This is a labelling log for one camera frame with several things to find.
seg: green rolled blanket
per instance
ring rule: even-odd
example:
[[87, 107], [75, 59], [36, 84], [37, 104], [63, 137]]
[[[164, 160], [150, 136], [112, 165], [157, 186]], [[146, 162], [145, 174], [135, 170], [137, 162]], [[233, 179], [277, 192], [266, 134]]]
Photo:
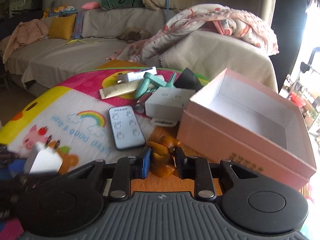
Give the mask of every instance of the green rolled blanket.
[[104, 10], [115, 8], [144, 7], [142, 0], [100, 0], [100, 5]]

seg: open cardboard box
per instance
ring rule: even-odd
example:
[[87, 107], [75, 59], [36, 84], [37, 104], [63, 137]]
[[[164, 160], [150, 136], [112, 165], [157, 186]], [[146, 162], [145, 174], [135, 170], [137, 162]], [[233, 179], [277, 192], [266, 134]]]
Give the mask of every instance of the open cardboard box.
[[177, 138], [210, 161], [232, 159], [295, 189], [316, 172], [299, 108], [228, 69], [190, 98]]

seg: cream tube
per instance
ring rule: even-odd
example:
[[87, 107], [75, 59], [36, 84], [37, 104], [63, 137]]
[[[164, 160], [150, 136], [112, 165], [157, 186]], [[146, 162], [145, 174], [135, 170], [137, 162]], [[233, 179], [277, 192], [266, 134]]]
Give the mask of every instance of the cream tube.
[[[157, 75], [157, 77], [164, 80], [164, 77], [162, 75]], [[143, 79], [139, 79], [139, 80], [135, 80], [127, 83], [117, 84], [111, 87], [102, 88], [99, 90], [101, 99], [117, 97], [117, 96], [135, 92], [140, 86], [142, 80]], [[152, 87], [154, 87], [154, 85], [150, 83], [149, 88], [152, 88]]]

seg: blue strap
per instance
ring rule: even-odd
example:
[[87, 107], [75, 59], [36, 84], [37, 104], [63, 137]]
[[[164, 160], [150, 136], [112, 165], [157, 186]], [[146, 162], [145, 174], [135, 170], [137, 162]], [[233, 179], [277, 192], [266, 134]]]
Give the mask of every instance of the blue strap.
[[167, 15], [165, 16], [165, 21], [168, 22], [168, 17], [169, 17], [169, 4], [170, 0], [165, 0], [165, 6], [167, 7]]

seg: remote control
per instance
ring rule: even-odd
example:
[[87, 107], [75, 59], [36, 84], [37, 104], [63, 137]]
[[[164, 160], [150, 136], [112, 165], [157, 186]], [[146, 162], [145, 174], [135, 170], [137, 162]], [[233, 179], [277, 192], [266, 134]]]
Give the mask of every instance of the remote control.
[[139, 147], [146, 143], [131, 106], [110, 108], [109, 117], [118, 150]]

